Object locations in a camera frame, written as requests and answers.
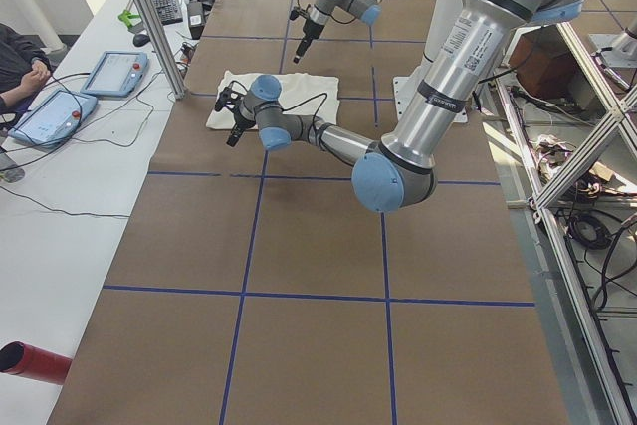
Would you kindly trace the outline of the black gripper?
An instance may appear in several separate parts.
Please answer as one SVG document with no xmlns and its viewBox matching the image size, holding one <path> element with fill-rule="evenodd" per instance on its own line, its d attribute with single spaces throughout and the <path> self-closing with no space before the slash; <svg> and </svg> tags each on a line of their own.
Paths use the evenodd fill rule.
<svg viewBox="0 0 637 425">
<path fill-rule="evenodd" d="M 293 57 L 293 62 L 295 64 L 298 64 L 300 62 L 300 60 L 305 55 L 312 41 L 320 37 L 323 29 L 324 29 L 324 24 L 317 23 L 311 18 L 308 18 L 305 21 L 305 24 L 303 26 L 304 36 L 302 40 L 300 41 Z"/>
<path fill-rule="evenodd" d="M 242 134 L 255 126 L 255 121 L 249 116 L 245 115 L 239 106 L 235 106 L 233 109 L 233 118 L 235 124 L 230 131 L 226 144 L 235 147 L 240 141 Z"/>
</svg>

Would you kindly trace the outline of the seated person's hand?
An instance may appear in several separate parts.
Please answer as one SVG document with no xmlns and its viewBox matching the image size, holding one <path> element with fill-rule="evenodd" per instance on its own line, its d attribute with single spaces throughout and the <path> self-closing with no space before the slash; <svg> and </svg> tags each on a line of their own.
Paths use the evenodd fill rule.
<svg viewBox="0 0 637 425">
<path fill-rule="evenodd" d="M 38 92 L 51 76 L 49 67 L 41 60 L 32 63 L 31 71 L 26 73 L 20 83 L 21 92 L 32 95 Z"/>
</svg>

